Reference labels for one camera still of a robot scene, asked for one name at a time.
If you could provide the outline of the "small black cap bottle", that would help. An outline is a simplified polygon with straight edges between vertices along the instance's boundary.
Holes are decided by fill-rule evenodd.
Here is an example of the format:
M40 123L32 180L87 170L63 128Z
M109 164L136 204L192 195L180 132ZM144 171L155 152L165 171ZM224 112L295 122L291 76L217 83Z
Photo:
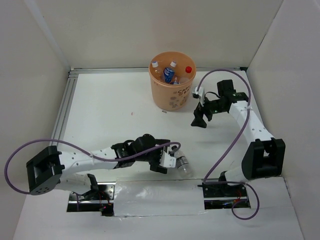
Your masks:
M192 178L194 172L189 164L188 159L186 158L186 155L180 149L178 149L176 145L174 145L171 149L174 152L174 157L176 158L175 167L180 177L183 179Z

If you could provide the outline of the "red label clear water bottle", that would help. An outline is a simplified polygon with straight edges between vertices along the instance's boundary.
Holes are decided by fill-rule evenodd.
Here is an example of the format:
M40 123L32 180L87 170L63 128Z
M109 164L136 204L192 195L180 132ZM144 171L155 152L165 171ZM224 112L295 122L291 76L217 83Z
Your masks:
M187 66L184 70L184 72L181 74L180 78L179 78L179 83L180 84L184 84L187 83L190 78L191 78L191 73L192 73L192 67L191 66Z

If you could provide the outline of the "blue label bottle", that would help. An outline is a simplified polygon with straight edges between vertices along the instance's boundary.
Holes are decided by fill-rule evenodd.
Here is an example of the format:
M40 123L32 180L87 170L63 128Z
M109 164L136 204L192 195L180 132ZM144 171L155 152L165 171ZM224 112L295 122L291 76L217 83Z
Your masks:
M164 82L170 83L175 75L177 63L172 61L168 66L163 70Z

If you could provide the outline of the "tall clear unlabelled bottle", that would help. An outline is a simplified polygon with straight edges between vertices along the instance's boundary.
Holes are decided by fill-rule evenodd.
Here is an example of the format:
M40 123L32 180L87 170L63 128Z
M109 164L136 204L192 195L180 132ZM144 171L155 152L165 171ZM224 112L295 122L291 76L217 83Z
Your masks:
M159 66L158 61L152 61L151 62L151 66L152 66L152 72L153 72L153 76L159 80L159 81L164 81L165 77L164 77L164 71L163 69Z

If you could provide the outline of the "orange juice bottle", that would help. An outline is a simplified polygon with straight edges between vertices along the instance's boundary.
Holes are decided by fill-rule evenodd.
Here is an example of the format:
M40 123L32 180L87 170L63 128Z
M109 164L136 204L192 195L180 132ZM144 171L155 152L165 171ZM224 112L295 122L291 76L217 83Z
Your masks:
M179 83L180 83L180 78L178 76L174 76L174 78L170 82L171 85L178 85Z

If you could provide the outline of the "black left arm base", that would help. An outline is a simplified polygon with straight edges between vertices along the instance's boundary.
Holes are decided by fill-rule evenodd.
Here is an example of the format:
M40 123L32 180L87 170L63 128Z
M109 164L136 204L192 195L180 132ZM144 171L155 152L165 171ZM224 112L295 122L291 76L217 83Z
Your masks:
M113 217L115 182L97 182L93 175L89 174L93 186L83 194L71 192L68 197L67 213L89 213L97 212L104 217Z

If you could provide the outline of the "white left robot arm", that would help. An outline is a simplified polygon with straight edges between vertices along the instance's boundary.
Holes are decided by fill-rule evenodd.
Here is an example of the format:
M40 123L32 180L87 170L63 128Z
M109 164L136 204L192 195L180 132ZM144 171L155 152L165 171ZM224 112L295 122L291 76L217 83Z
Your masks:
M59 189L92 200L99 187L89 171L128 168L135 162L147 162L151 171L161 174L176 166L169 140L155 139L150 134L93 152L59 151L51 145L26 163L29 193L37 196Z

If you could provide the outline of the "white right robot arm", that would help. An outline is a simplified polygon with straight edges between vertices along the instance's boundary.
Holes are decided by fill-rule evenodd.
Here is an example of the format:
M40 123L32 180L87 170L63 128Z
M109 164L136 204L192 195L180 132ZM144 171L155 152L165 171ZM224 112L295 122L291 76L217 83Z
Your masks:
M192 93L199 100L193 112L193 127L206 128L207 117L212 120L214 114L228 113L240 126L248 149L239 166L221 173L218 190L223 196L230 196L236 189L236 183L246 183L255 179L280 176L283 169L286 145L282 139L276 139L263 125L249 103L244 92L236 92L231 79L217 83L218 99L209 100L203 87L197 86Z

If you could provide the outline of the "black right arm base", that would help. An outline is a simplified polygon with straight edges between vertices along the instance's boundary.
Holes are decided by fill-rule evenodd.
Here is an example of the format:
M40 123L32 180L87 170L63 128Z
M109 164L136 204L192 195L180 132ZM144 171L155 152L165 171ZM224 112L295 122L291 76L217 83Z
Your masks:
M205 210L250 208L248 193L243 184L229 185L227 183L201 183L197 185L202 190Z

